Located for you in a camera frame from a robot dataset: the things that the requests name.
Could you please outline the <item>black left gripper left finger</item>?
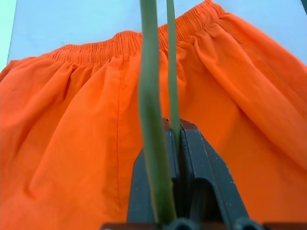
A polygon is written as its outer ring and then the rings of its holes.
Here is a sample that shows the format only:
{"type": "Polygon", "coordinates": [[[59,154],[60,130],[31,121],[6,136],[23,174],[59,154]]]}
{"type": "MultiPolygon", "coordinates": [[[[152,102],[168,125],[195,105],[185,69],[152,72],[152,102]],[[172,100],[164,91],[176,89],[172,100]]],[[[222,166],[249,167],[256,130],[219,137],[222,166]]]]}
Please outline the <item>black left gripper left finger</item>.
{"type": "MultiPolygon", "coordinates": [[[[167,118],[164,119],[164,129],[169,158],[170,176],[173,183],[175,209],[177,215],[180,215],[180,172],[178,167],[175,137],[167,118]]],[[[139,153],[133,166],[127,222],[154,222],[154,213],[150,198],[150,187],[147,178],[143,151],[139,153]]]]}

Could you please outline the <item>orange shorts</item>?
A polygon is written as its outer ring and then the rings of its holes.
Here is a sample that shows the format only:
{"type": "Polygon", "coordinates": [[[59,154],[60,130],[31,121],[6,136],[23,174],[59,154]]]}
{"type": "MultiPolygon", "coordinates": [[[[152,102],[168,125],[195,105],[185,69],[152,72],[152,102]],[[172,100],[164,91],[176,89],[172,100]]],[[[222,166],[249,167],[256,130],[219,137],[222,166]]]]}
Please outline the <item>orange shorts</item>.
{"type": "MultiPolygon", "coordinates": [[[[180,117],[223,158],[254,220],[307,222],[307,66],[212,0],[176,29],[180,117]]],[[[141,45],[124,31],[0,72],[0,230],[126,220],[141,45]]]]}

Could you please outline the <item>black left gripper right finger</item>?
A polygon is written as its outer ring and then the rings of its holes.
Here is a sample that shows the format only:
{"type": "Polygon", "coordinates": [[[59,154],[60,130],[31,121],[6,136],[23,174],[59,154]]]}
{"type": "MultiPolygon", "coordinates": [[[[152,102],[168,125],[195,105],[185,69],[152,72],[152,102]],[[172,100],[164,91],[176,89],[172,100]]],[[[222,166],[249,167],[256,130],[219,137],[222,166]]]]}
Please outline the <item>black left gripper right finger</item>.
{"type": "Polygon", "coordinates": [[[250,217],[223,159],[195,124],[181,120],[183,216],[176,223],[249,223],[250,217]]]}

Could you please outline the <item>green cables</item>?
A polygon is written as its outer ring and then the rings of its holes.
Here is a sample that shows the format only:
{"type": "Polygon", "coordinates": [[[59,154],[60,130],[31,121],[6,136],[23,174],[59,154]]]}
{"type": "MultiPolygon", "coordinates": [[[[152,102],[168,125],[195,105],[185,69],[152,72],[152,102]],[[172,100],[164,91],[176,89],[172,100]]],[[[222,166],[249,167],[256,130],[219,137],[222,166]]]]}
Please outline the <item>green cables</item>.
{"type": "Polygon", "coordinates": [[[139,113],[151,204],[157,224],[176,218],[165,132],[159,101],[159,43],[156,0],[140,0],[142,56],[139,113]]]}

